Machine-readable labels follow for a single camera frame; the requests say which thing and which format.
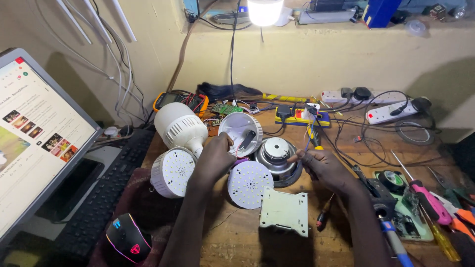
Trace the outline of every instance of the wooden workbench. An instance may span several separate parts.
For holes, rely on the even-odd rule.
[[[363,111],[359,110],[346,113],[343,117],[339,115],[336,117],[348,119],[354,116],[356,121],[362,122],[362,115]],[[280,126],[274,123],[273,111],[258,113],[255,118],[267,132],[274,132]],[[377,158],[362,142],[355,143],[353,141],[354,137],[360,135],[360,131],[359,126],[346,124],[340,135],[338,147],[362,164],[377,163]],[[290,141],[297,148],[304,148],[306,145],[304,132],[305,128],[302,126],[287,125],[280,137]],[[334,141],[338,132],[338,124],[332,122],[332,127],[325,129],[325,132]],[[328,150],[332,149],[324,136],[321,136],[323,147]],[[391,128],[388,129],[388,132],[367,130],[366,136],[376,138],[382,143],[387,152],[386,160],[391,163],[397,164],[396,159],[390,154],[390,150],[394,150],[404,163],[436,159],[427,163],[426,166],[434,167],[449,179],[456,180],[462,175],[439,141],[431,146],[411,145],[405,143]],[[165,144],[156,133],[142,167],[151,168],[153,161],[166,150]],[[374,146],[374,150],[381,157],[384,156],[381,148]],[[381,167],[361,168],[368,178],[372,176],[372,172],[384,169],[403,172],[400,168],[378,165]],[[408,169],[429,190],[441,193],[442,188],[426,167],[408,167]],[[219,180],[214,187],[213,199],[206,211],[201,266],[353,266],[350,226],[338,205],[333,205],[326,229],[323,232],[316,230],[316,218],[332,193],[321,186],[312,185],[310,177],[305,171],[294,185],[277,190],[292,194],[308,193],[308,223],[311,228],[308,238],[300,238],[295,234],[276,235],[259,229],[259,209],[237,210],[237,206],[230,201],[226,179],[227,175]],[[411,257],[415,266],[457,266],[448,261],[434,242],[404,242],[404,246],[415,257]]]

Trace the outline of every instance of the cloth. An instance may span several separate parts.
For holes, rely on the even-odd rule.
[[[183,199],[167,199],[153,189],[150,184],[150,169],[135,169],[107,227],[101,234],[88,267],[158,266],[182,202]],[[137,264],[120,255],[105,237],[111,222],[124,213],[130,213],[137,225],[152,236],[150,254]]]

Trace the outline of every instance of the multimeter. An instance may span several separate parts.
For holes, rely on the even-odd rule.
[[[187,105],[198,117],[205,114],[208,108],[208,97],[205,95],[198,95],[181,90],[173,90],[171,92],[163,92],[158,95],[153,103],[153,110],[158,112],[163,106],[169,103],[179,102]]]

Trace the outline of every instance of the light bulb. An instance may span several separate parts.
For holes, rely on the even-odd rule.
[[[284,0],[247,0],[249,18],[258,26],[270,26],[279,20]]]

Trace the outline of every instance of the blue box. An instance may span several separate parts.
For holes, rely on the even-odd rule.
[[[402,0],[369,0],[363,20],[370,28],[386,28]]]

